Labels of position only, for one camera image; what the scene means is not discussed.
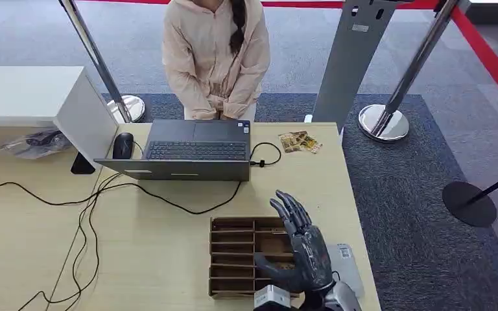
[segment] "hood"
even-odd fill
[[[229,2],[230,0],[224,0],[224,2],[222,2],[222,4],[219,6],[215,14],[220,14],[225,9],[230,10],[231,7],[230,4],[225,3],[227,1]],[[195,3],[193,3],[192,0],[171,0],[171,2],[174,2],[194,12],[212,14],[210,10],[196,5]],[[260,2],[260,0],[245,0],[245,8],[247,14],[247,19],[245,21],[245,38],[250,38],[251,34],[253,33],[253,30],[255,29],[255,27],[262,18],[263,5]]]

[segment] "black cable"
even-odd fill
[[[140,145],[135,141],[133,141],[133,143],[140,149],[140,154],[144,154],[144,150],[142,149],[142,147],[140,147]]]
[[[105,180],[103,180],[99,187],[98,187],[98,190],[95,192],[96,196],[93,196],[94,197],[94,200],[90,203],[87,204],[87,207],[85,207],[80,213],[79,213],[79,223],[78,223],[78,227],[77,229],[80,229],[81,230],[81,233],[83,234],[83,237],[84,237],[84,241],[83,241],[83,246],[81,247],[81,249],[79,250],[79,252],[77,253],[77,256],[75,257],[75,260],[73,261],[73,266],[72,266],[72,270],[73,270],[73,281],[75,282],[76,286],[78,287],[78,291],[75,292],[73,295],[70,295],[69,297],[66,297],[64,299],[60,299],[60,300],[50,300],[46,293],[43,292],[42,290],[40,290],[39,292],[37,292],[35,295],[33,295],[33,297],[31,297],[31,299],[29,299],[22,307],[20,307],[18,309],[18,311],[21,311],[23,310],[27,305],[29,305],[35,298],[37,298],[37,296],[39,296],[40,294],[43,295],[43,298],[45,299],[45,301],[47,301],[47,303],[50,303],[50,304],[55,304],[55,303],[63,303],[64,301],[68,301],[70,300],[71,298],[74,298],[75,296],[78,296],[78,298],[80,297],[80,294],[83,290],[85,290],[87,287],[90,286],[90,284],[94,281],[94,279],[96,278],[96,274],[98,272],[98,268],[100,266],[100,257],[99,257],[99,254],[98,254],[98,247],[96,248],[96,257],[97,257],[97,265],[96,265],[96,268],[95,268],[95,272],[93,274],[93,277],[91,278],[91,280],[87,283],[87,285],[85,285],[83,288],[80,287],[79,283],[77,282],[77,278],[75,277],[75,264],[76,264],[76,261],[77,259],[79,258],[80,254],[82,253],[83,249],[86,247],[87,245],[87,235],[85,234],[85,231],[83,230],[83,226],[82,226],[82,221],[83,221],[83,218],[84,218],[84,215],[86,213],[86,211],[90,208],[91,208],[91,212],[89,212],[89,225],[91,227],[91,230],[93,231],[93,234],[95,236],[95,245],[98,246],[98,236],[96,234],[96,231],[94,230],[94,227],[92,226],[92,223],[91,223],[91,216],[92,216],[92,212],[94,211],[94,207],[96,206],[96,202],[98,200],[98,196],[100,194],[102,194],[102,185],[104,183],[105,186],[109,185],[115,178],[119,177],[121,175],[121,173],[116,173],[114,175],[111,175],[110,177],[106,178]],[[65,310],[69,310],[77,301],[78,301],[78,298],[71,304],[69,305],[69,307]]]
[[[27,190],[24,186],[20,185],[19,183],[16,183],[14,181],[7,181],[6,183],[0,183],[0,187],[2,186],[6,186],[6,185],[15,185],[15,186],[18,186],[20,187],[22,190],[24,190],[25,192],[27,192],[28,194],[30,194],[32,197],[36,198],[37,200],[43,202],[44,204],[47,204],[47,205],[52,205],[52,206],[64,206],[64,205],[75,205],[75,204],[80,204],[80,203],[84,203],[84,202],[87,202],[88,200],[94,198],[95,196],[97,196],[98,194],[95,192],[93,194],[91,194],[88,198],[86,199],[83,199],[83,200],[80,200],[80,201],[72,201],[72,202],[62,202],[62,203],[53,203],[53,202],[49,202],[47,200],[44,200],[43,198],[37,196],[35,193]]]
[[[338,271],[333,271],[333,275],[335,275],[335,274],[337,274],[337,277],[338,277],[337,282],[339,282],[340,281],[340,274],[338,274]]]
[[[138,145],[136,142],[134,142],[141,150],[142,152],[142,148],[140,147],[140,145]],[[250,160],[250,165],[256,165],[258,163],[256,162],[253,162],[251,161],[251,158],[253,158],[253,155],[255,153],[255,150],[257,149],[258,146],[261,146],[263,144],[268,144],[270,146],[273,146],[277,151],[278,151],[278,158],[271,162],[271,163],[265,163],[264,160],[261,160],[260,164],[261,164],[261,167],[265,166],[265,165],[274,165],[276,164],[277,162],[279,162],[279,160],[281,160],[281,150],[274,144],[272,143],[258,143],[256,144],[253,149],[251,150],[251,154],[250,154],[250,157],[249,157],[249,160]],[[16,185],[18,187],[20,187],[22,190],[24,190],[26,193],[30,194],[31,196],[33,196],[34,198],[36,198],[37,200],[43,202],[43,203],[46,203],[47,205],[52,205],[52,206],[63,206],[63,205],[74,205],[74,204],[79,204],[79,203],[84,203],[84,202],[89,202],[87,203],[87,206],[79,213],[79,217],[78,217],[78,230],[81,230],[81,233],[83,234],[83,245],[82,247],[79,249],[79,252],[77,253],[77,255],[75,256],[75,259],[73,261],[73,265],[72,265],[72,278],[73,278],[73,281],[77,287],[77,291],[70,295],[69,297],[66,297],[64,299],[60,299],[60,300],[51,300],[47,297],[47,295],[45,294],[45,292],[43,292],[42,290],[40,290],[39,292],[37,292],[35,295],[33,295],[33,297],[31,297],[31,299],[29,299],[22,307],[20,307],[20,309],[18,309],[18,311],[21,311],[23,310],[27,305],[29,305],[35,298],[37,298],[37,296],[39,296],[40,294],[43,295],[43,298],[47,301],[47,303],[49,304],[56,304],[56,303],[63,303],[64,301],[68,301],[70,300],[71,298],[75,298],[75,300],[66,308],[65,311],[68,311],[70,308],[72,308],[75,303],[77,303],[77,301],[79,301],[80,297],[81,297],[81,293],[87,288],[90,286],[90,284],[95,280],[96,276],[97,276],[97,273],[98,273],[98,269],[100,267],[100,257],[99,257],[99,252],[98,252],[98,235],[96,233],[96,230],[92,224],[92,215],[94,213],[94,210],[95,210],[95,207],[96,207],[96,203],[98,202],[98,198],[99,196],[104,192],[104,191],[107,191],[107,190],[111,190],[111,189],[114,189],[114,188],[117,188],[117,187],[122,187],[122,186],[127,186],[127,185],[131,185],[131,186],[134,186],[134,187],[137,187],[138,189],[142,190],[144,193],[148,194],[149,196],[152,196],[154,198],[157,198],[157,199],[160,199],[164,202],[167,202],[168,204],[171,204],[172,206],[175,206],[189,214],[192,214],[192,215],[201,215],[201,214],[204,214],[204,213],[208,213],[214,209],[217,209],[223,205],[226,205],[228,203],[230,203],[234,197],[236,196],[238,190],[239,190],[239,187],[241,186],[241,181],[238,182],[235,190],[234,190],[234,193],[232,194],[232,196],[226,200],[225,202],[222,202],[220,204],[217,204],[209,209],[206,209],[204,211],[199,211],[199,212],[194,212],[194,211],[190,211],[189,209],[186,209],[185,207],[182,207],[181,205],[178,205],[174,202],[171,202],[169,201],[168,199],[165,199],[164,197],[162,196],[159,196],[157,194],[153,194],[153,193],[150,193],[149,191],[147,191],[146,189],[144,189],[142,186],[136,184],[136,183],[120,183],[120,184],[117,184],[117,185],[113,185],[113,186],[108,186],[115,178],[119,177],[121,175],[121,173],[116,173],[114,175],[111,175],[109,176],[108,178],[106,178],[105,180],[103,180],[100,185],[98,186],[97,188],[97,191],[93,194],[91,194],[90,196],[88,196],[86,199],[84,200],[80,200],[80,201],[74,201],[74,202],[63,202],[63,203],[53,203],[53,202],[48,202],[47,200],[44,200],[43,198],[35,195],[33,192],[29,191],[28,189],[26,189],[24,186],[20,185],[19,183],[16,183],[16,182],[13,182],[13,181],[7,181],[5,183],[1,183],[0,184],[0,187],[2,186],[5,186],[5,185]],[[77,280],[77,277],[75,276],[75,264],[77,263],[77,260],[79,259],[79,256],[80,254],[83,252],[83,250],[85,249],[85,247],[87,246],[87,235],[85,233],[85,231],[83,230],[83,226],[82,226],[82,221],[84,219],[84,216],[86,215],[86,211],[90,209],[90,212],[89,212],[89,226],[91,227],[91,230],[94,234],[94,237],[95,237],[95,247],[96,247],[96,251],[95,251],[95,254],[96,254],[96,259],[97,259],[97,263],[96,263],[96,267],[95,267],[95,271],[93,273],[93,276],[92,278],[90,279],[90,281],[83,287],[81,287],[81,285],[79,284],[78,280]]]
[[[279,160],[281,160],[281,150],[278,148],[278,146],[272,144],[272,143],[268,143],[268,142],[263,142],[263,143],[258,143],[256,144],[254,147],[253,147],[253,150],[251,150],[251,156],[249,157],[249,160],[251,160],[251,158],[253,157],[253,154],[255,153],[255,150],[257,149],[258,146],[262,146],[264,144],[267,144],[267,145],[270,145],[272,147],[274,147],[277,151],[278,151],[278,158],[274,161],[274,162],[271,162],[271,163],[265,163],[264,160],[261,160],[261,167],[264,167],[264,166],[267,166],[267,165],[274,165],[276,163],[279,162]],[[250,162],[251,165],[258,165],[259,163],[258,162],[255,162],[255,161],[251,161]]]

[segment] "beige hoodie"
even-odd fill
[[[163,29],[163,64],[169,86],[194,119],[213,119],[217,111],[237,119],[261,94],[270,65],[263,6],[245,0],[244,41],[237,56],[230,36],[237,29],[230,0],[215,13],[190,0],[172,0]]]

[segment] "dark blue carpet tile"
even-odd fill
[[[150,112],[143,122],[183,116],[174,95],[138,96]],[[388,97],[356,97],[342,144],[383,310],[498,310],[498,239],[445,209],[443,187],[465,178],[422,97],[402,105],[411,126],[404,140],[381,144],[359,131],[359,110]],[[255,119],[303,121],[315,98],[262,94]]]

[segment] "laptop touchpad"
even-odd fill
[[[228,139],[228,124],[221,122],[196,123],[195,141],[223,141]]]

